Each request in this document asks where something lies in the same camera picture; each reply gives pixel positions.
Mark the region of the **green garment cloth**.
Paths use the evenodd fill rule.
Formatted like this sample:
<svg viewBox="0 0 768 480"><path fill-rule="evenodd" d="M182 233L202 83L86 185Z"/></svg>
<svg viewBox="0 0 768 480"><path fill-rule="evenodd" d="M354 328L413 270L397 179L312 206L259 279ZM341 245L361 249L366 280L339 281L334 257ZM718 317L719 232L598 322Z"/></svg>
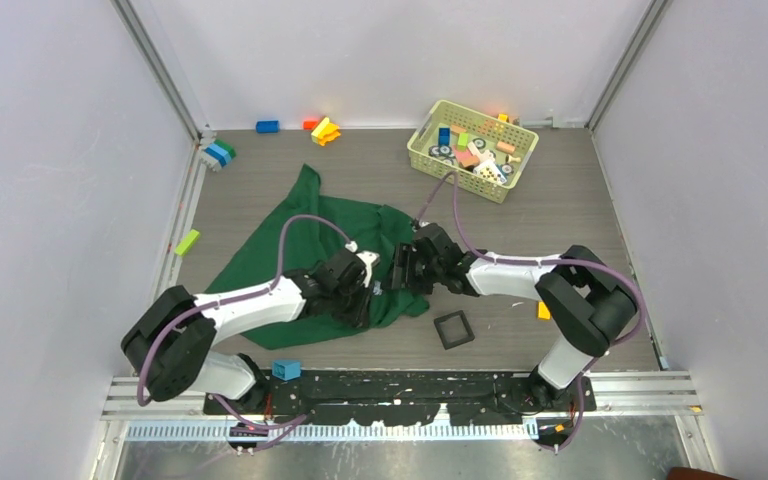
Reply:
<svg viewBox="0 0 768 480"><path fill-rule="evenodd" d="M375 281L383 281L396 247L412 239L409 215L389 205L329 197L320 193L320 187L319 173L304 165L285 199L261 222L203 293L223 293L273 280L281 229L288 219L298 214L327 219L356 241L361 250L379 253L381 260L374 269L371 286ZM342 236L329 227L310 219L299 220L289 227L286 236L284 271L314 267L345 243ZM409 290L384 290L382 296L372 295L369 325L385 328L402 316L417 317L428 309L429 302L423 295ZM243 336L265 349L276 350L353 336L361 331L324 315L266 325Z"/></svg>

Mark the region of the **pale green plastic basket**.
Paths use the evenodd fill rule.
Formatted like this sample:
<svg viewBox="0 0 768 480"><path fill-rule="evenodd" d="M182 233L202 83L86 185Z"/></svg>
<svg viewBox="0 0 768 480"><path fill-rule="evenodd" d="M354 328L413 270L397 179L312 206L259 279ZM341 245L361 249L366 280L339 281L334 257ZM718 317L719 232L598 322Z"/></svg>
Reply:
<svg viewBox="0 0 768 480"><path fill-rule="evenodd" d="M438 145L440 127L451 130L449 146ZM457 148L457 137L461 133L469 135L469 143L463 150ZM517 185L538 142L539 135L534 131L440 100L408 140L407 151L412 168L438 179L457 172L462 189L501 204ZM494 160L504 172L506 184L495 184L473 173L478 164L488 160Z"/></svg>

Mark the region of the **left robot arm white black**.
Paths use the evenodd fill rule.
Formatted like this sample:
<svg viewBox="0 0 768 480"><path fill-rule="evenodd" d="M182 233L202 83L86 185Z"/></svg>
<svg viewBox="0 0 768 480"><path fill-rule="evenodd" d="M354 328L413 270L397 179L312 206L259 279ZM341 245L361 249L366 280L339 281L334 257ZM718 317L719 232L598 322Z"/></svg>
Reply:
<svg viewBox="0 0 768 480"><path fill-rule="evenodd" d="M379 261L375 252L342 248L273 283L219 294L193 295L181 285L166 289L121 342L138 373L139 405L197 391L222 396L244 414L258 412L267 398L264 375L249 356L221 354L215 346L267 325L318 316L366 327Z"/></svg>

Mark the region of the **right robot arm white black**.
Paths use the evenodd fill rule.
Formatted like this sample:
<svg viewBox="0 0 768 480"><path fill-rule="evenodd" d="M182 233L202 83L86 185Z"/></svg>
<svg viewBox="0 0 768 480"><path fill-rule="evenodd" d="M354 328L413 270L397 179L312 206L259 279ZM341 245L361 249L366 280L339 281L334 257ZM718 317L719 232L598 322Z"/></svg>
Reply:
<svg viewBox="0 0 768 480"><path fill-rule="evenodd" d="M545 257L504 256L462 247L438 224L400 244L384 286L429 295L436 285L472 297L504 295L542 302L560 331L525 383L526 397L556 410L596 359L619 341L641 311L633 285L588 248Z"/></svg>

